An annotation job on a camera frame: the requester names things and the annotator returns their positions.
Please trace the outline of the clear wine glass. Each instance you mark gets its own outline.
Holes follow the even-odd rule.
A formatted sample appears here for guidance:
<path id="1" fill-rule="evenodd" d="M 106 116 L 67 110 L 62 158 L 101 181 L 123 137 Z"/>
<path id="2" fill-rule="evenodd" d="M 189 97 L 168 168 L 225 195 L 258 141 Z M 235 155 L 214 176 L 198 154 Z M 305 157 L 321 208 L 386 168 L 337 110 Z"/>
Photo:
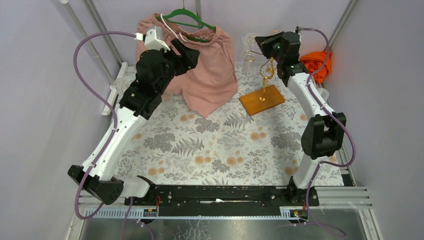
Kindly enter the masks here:
<path id="1" fill-rule="evenodd" d="M 172 92 L 165 92 L 162 96 L 162 107 L 164 110 L 172 111 L 175 108 L 176 102 Z"/>
<path id="2" fill-rule="evenodd" d="M 244 44 L 244 52 L 242 53 L 243 59 L 243 73 L 246 76 L 253 76 L 256 74 L 256 57 L 253 52 L 253 46 L 256 45 L 254 33 L 246 33 L 242 37 L 242 43 Z"/>
<path id="3" fill-rule="evenodd" d="M 113 82 L 112 86 L 118 95 L 124 95 L 125 91 L 130 87 L 130 85 L 131 83 L 128 80 L 119 77 Z"/>

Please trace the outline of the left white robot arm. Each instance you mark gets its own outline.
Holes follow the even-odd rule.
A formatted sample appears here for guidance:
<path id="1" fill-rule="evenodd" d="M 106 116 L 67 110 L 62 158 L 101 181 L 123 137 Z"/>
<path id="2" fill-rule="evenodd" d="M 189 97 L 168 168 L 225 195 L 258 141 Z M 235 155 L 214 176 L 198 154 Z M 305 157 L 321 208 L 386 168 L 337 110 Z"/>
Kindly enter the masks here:
<path id="1" fill-rule="evenodd" d="M 136 63 L 135 80 L 124 91 L 118 109 L 112 109 L 112 123 L 91 155 L 72 165 L 68 175 L 81 190 L 105 205 L 120 197 L 136 197 L 144 206 L 152 204 L 155 192 L 144 177 L 115 176 L 115 169 L 135 133 L 162 103 L 162 95 L 171 80 L 193 70 L 200 51 L 177 39 L 170 49 L 147 49 Z"/>

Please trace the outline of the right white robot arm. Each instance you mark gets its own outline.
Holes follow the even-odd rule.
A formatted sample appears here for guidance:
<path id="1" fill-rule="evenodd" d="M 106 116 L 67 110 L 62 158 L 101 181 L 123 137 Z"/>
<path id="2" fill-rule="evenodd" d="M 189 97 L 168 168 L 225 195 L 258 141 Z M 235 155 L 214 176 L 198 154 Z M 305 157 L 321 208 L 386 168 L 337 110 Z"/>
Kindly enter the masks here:
<path id="1" fill-rule="evenodd" d="M 299 206 L 312 193 L 319 165 L 342 147 L 347 119 L 327 105 L 313 83 L 313 75 L 301 63 L 299 32 L 257 36 L 255 41 L 267 59 L 276 61 L 278 77 L 295 95 L 308 119 L 301 136 L 303 157 L 286 190 L 287 201 Z"/>

